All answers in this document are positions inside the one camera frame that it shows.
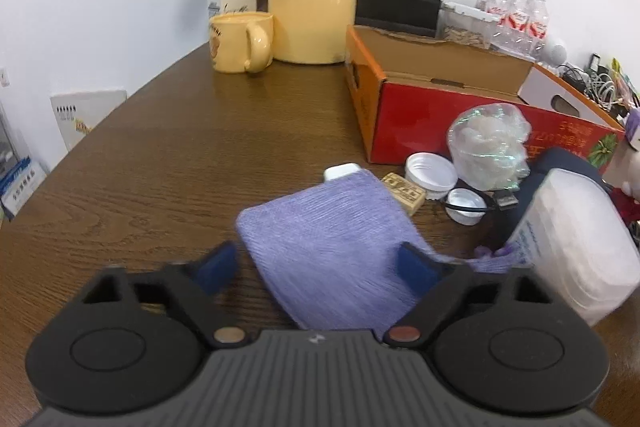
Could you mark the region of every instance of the pineapple leaf print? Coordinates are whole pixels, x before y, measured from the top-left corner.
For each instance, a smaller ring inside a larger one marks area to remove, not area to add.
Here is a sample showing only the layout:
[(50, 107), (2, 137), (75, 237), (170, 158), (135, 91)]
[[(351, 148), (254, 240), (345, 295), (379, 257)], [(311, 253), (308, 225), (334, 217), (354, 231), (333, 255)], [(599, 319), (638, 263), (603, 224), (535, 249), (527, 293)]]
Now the pineapple leaf print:
[(596, 143), (587, 156), (587, 161), (593, 165), (596, 169), (605, 166), (616, 150), (618, 145), (618, 137), (615, 133), (607, 134), (603, 136), (601, 140)]

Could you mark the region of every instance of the iridescent plastic wrap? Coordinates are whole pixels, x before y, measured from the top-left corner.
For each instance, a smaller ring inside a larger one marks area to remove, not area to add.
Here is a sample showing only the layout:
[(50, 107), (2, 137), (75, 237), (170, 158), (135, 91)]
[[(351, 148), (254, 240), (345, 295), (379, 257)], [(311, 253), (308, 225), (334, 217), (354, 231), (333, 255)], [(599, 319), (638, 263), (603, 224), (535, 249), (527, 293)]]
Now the iridescent plastic wrap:
[(510, 103), (491, 103), (465, 111), (447, 133), (460, 179), (477, 190), (518, 188), (529, 175), (524, 142), (531, 126)]

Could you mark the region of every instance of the red cardboard box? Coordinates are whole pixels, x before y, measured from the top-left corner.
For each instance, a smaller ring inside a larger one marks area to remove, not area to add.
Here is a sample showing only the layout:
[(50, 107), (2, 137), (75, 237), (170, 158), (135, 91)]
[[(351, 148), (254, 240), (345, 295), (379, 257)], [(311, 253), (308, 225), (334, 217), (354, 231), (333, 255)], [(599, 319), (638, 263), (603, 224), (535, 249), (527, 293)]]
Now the red cardboard box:
[[(531, 124), (529, 158), (561, 146), (604, 169), (624, 136), (587, 97), (520, 58), (366, 26), (348, 28), (347, 49), (347, 82), (372, 163), (400, 165), (414, 152), (449, 156), (446, 135), (458, 115), (495, 102), (513, 103)], [(570, 90), (574, 103), (567, 112), (575, 114), (577, 99), (581, 118), (527, 105), (518, 96), (524, 85), (530, 92), (540, 74)]]

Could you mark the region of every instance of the table surface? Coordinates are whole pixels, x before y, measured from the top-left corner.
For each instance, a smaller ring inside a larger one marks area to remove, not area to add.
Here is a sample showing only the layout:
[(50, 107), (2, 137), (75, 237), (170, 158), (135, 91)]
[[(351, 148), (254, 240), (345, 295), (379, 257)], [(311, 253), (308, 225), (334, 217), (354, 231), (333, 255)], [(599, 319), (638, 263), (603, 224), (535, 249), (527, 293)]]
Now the table surface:
[[(345, 162), (367, 166), (342, 66), (274, 62), (256, 76), (214, 74), (205, 45), (140, 89), (2, 227), (2, 425), (37, 410), (26, 349), (96, 270), (195, 259), (236, 238), (242, 209), (317, 184), (325, 168)], [(400, 172), (369, 168), (380, 177)], [(433, 202), (414, 221), (444, 253), (467, 254), (484, 232), (482, 223), (457, 225)], [(292, 326), (244, 252), (218, 300), (246, 327)], [(596, 327), (611, 369), (595, 409), (617, 427), (640, 425), (639, 311), (635, 294)]]

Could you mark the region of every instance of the purple towel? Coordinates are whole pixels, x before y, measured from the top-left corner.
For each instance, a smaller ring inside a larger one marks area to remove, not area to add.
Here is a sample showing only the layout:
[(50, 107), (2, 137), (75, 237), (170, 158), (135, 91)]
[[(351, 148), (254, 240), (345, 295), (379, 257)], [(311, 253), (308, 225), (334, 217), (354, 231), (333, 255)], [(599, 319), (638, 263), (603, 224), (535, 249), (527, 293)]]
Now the purple towel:
[[(417, 302), (396, 273), (399, 245), (451, 259), (434, 253), (366, 170), (243, 210), (236, 226), (268, 289), (303, 329), (372, 329), (380, 337)], [(470, 261), (494, 272), (513, 262)]]

